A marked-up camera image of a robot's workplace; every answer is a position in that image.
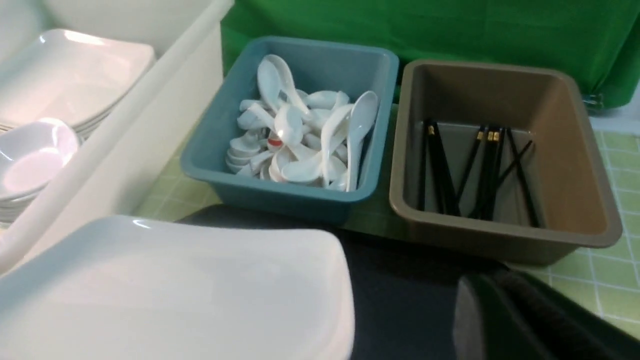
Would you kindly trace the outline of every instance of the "spoon handle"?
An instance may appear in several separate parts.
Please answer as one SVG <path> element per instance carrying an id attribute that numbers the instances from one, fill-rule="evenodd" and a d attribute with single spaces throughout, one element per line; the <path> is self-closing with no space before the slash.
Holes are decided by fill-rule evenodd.
<path id="1" fill-rule="evenodd" d="M 287 98 L 289 99 L 289 101 L 293 106 L 300 109 L 300 111 L 302 111 L 302 114 L 308 117 L 309 120 L 313 118 L 313 114 L 311 114 L 311 111 L 309 110 L 307 105 L 305 105 L 305 102 L 302 101 L 302 99 L 300 98 L 300 95 L 298 95 L 296 91 L 293 91 L 293 92 L 286 91 L 286 94 L 287 94 Z"/>
<path id="2" fill-rule="evenodd" d="M 255 117 L 257 117 L 260 121 L 264 123 L 264 125 L 266 125 L 269 128 L 269 130 L 275 132 L 274 118 L 265 109 L 260 107 L 260 105 L 252 104 L 251 106 L 249 106 L 247 111 L 250 111 L 252 114 L 254 114 Z"/>
<path id="3" fill-rule="evenodd" d="M 345 94 L 344 92 L 338 91 L 338 94 L 335 97 L 335 104 L 333 105 L 331 110 L 336 110 L 337 108 L 345 106 L 347 104 L 349 104 L 349 95 Z"/>
<path id="4" fill-rule="evenodd" d="M 362 142 L 356 144 L 347 143 L 347 190 L 353 192 L 358 186 L 358 173 L 360 172 L 360 157 L 362 155 Z"/>
<path id="5" fill-rule="evenodd" d="M 331 117 L 324 123 L 322 131 L 320 132 L 320 144 L 322 146 L 321 154 L 322 154 L 322 175 L 323 175 L 323 186 L 327 187 L 328 184 L 328 174 L 329 174 L 329 157 L 335 151 L 335 148 L 340 145 L 340 143 L 331 144 L 331 139 L 336 134 L 336 129 L 340 126 L 340 123 L 346 119 L 348 113 L 353 108 L 353 105 L 345 105 L 338 109 L 336 109 Z M 346 126 L 346 133 L 348 134 L 348 124 Z"/>

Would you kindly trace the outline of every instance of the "green cloth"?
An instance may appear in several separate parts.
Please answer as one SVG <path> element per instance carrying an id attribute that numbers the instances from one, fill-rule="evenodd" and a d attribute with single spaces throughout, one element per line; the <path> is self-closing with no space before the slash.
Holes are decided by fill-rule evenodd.
<path id="1" fill-rule="evenodd" d="M 253 38 L 384 47 L 403 63 L 470 60 L 553 68 L 604 106 L 640 78 L 640 0 L 237 0 L 222 22 L 225 70 Z"/>

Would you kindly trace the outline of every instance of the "blue plastic bin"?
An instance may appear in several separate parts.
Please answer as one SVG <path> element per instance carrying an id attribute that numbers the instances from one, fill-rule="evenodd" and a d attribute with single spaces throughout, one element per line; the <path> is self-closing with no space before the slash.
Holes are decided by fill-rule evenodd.
<path id="1" fill-rule="evenodd" d="M 229 140 L 244 133 L 236 122 L 239 105 L 243 99 L 259 99 L 256 71 L 267 54 L 282 57 L 291 68 L 296 87 L 308 93 L 342 90 L 352 101 L 368 90 L 378 95 L 378 118 L 365 140 L 356 191 L 275 183 L 229 172 L 225 164 Z M 350 206 L 370 197 L 378 184 L 397 71 L 397 56 L 385 49 L 298 38 L 258 38 L 247 45 L 229 70 L 189 139 L 180 159 L 182 170 L 211 184 L 225 204 L 342 224 Z"/>

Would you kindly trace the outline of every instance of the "black chopstick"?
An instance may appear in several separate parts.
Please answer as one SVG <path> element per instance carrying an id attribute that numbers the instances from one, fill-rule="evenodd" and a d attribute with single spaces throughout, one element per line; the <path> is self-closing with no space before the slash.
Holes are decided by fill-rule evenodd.
<path id="1" fill-rule="evenodd" d="M 502 166 L 502 151 L 504 149 L 504 132 L 505 132 L 505 129 L 502 128 L 502 129 L 499 129 L 499 131 L 496 131 L 493 133 L 493 141 L 497 142 L 497 150 L 494 154 L 495 164 L 491 172 L 491 176 L 492 176 L 491 187 L 489 189 L 489 192 L 492 193 L 493 195 L 489 199 L 489 204 L 485 208 L 485 211 L 486 211 L 486 214 L 484 217 L 485 220 L 493 220 L 493 212 L 495 209 L 495 197 L 498 194 L 498 187 L 499 187 L 498 177 L 500 174 L 500 167 Z"/>
<path id="2" fill-rule="evenodd" d="M 425 123 L 425 130 L 427 136 L 425 136 L 425 141 L 427 142 L 427 146 L 429 148 L 429 162 L 431 164 L 431 180 L 433 181 L 433 193 L 436 198 L 436 205 L 438 209 L 438 213 L 444 214 L 445 207 L 443 201 L 443 193 L 442 193 L 442 173 L 440 171 L 440 161 L 437 156 L 437 150 L 435 146 L 435 130 L 431 125 L 432 121 L 428 120 Z"/>
<path id="3" fill-rule="evenodd" d="M 471 152 L 469 153 L 469 157 L 467 158 L 465 171 L 464 173 L 462 173 L 462 180 L 460 181 L 460 185 L 458 186 L 458 194 L 456 196 L 456 202 L 458 204 L 460 203 L 460 199 L 462 199 L 462 194 L 465 192 L 465 186 L 467 185 L 467 181 L 469 180 L 469 175 L 471 174 L 471 170 L 473 169 L 474 163 L 476 162 L 478 149 L 480 148 L 480 144 L 482 143 L 484 138 L 484 129 L 485 129 L 484 125 L 482 125 L 478 129 L 478 134 L 476 135 L 474 144 L 471 147 Z"/>
<path id="4" fill-rule="evenodd" d="M 444 145 L 442 144 L 442 136 L 438 123 L 433 122 L 433 131 L 435 133 L 435 147 L 438 153 L 436 154 L 440 158 L 440 168 L 442 170 L 442 177 L 440 177 L 440 186 L 444 197 L 446 206 L 445 213 L 453 216 L 460 216 L 460 207 L 458 207 L 458 201 L 456 200 L 456 190 L 453 187 L 453 180 L 451 178 L 451 171 L 449 169 L 449 163 L 447 162 L 447 154 L 444 151 Z"/>
<path id="5" fill-rule="evenodd" d="M 536 214 L 536 207 L 533 204 L 533 198 L 531 197 L 529 185 L 527 184 L 527 177 L 524 174 L 522 162 L 517 158 L 518 147 L 516 145 L 516 140 L 513 137 L 513 132 L 511 132 L 511 129 L 507 129 L 507 136 L 509 136 L 509 144 L 511 145 L 511 155 L 516 159 L 516 174 L 518 175 L 520 186 L 522 187 L 522 191 L 524 192 L 524 201 L 525 205 L 527 206 L 527 214 L 529 215 L 529 225 L 532 227 L 540 227 L 540 221 L 538 220 L 538 215 Z"/>
<path id="6" fill-rule="evenodd" d="M 484 143 L 480 176 L 478 178 L 478 186 L 476 190 L 476 207 L 479 207 L 480 203 L 482 201 L 485 201 L 485 197 L 487 197 L 487 194 L 490 192 L 492 185 L 492 167 L 495 164 L 495 157 L 493 156 L 495 154 L 495 151 L 493 150 L 493 146 L 495 145 L 493 142 L 494 132 L 495 127 L 490 126 L 488 128 L 486 141 Z M 484 210 L 476 214 L 476 216 L 479 218 L 484 218 L 484 215 Z"/>
<path id="7" fill-rule="evenodd" d="M 509 176 L 509 174 L 511 173 L 511 171 L 513 171 L 513 169 L 516 167 L 517 163 L 522 159 L 522 157 L 524 156 L 524 154 L 527 152 L 527 150 L 529 150 L 529 148 L 531 147 L 531 145 L 533 144 L 532 140 L 529 140 L 529 142 L 527 142 L 527 145 L 524 146 L 524 148 L 522 148 L 522 150 L 518 153 L 518 155 L 515 157 L 515 159 L 513 159 L 513 161 L 511 162 L 511 164 L 509 164 L 509 166 L 507 167 L 507 169 L 505 169 L 502 172 L 502 175 L 500 175 L 500 177 L 498 178 L 498 181 L 496 182 L 495 188 L 494 188 L 494 194 L 486 194 L 484 196 L 483 199 L 481 199 L 481 201 L 477 202 L 476 206 L 474 207 L 473 211 L 471 211 L 471 213 L 469 214 L 468 217 L 470 218 L 476 218 L 478 216 L 478 214 L 480 214 L 480 212 L 484 209 L 484 207 L 487 205 L 488 200 L 490 199 L 490 197 L 492 195 L 495 195 L 495 192 L 498 190 L 498 188 L 500 187 L 500 185 L 502 185 L 502 183 L 504 182 L 504 180 L 507 178 L 507 176 Z"/>

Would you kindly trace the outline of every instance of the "stack of bowls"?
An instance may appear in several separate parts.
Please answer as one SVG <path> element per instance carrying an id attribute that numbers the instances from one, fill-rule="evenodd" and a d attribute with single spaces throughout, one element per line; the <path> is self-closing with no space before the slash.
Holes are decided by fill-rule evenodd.
<path id="1" fill-rule="evenodd" d="M 154 63 L 149 45 L 46 31 L 0 63 L 0 130 L 50 118 L 88 138 Z"/>
<path id="2" fill-rule="evenodd" d="M 0 135 L 0 222 L 10 224 L 71 160 L 81 139 L 57 119 Z"/>

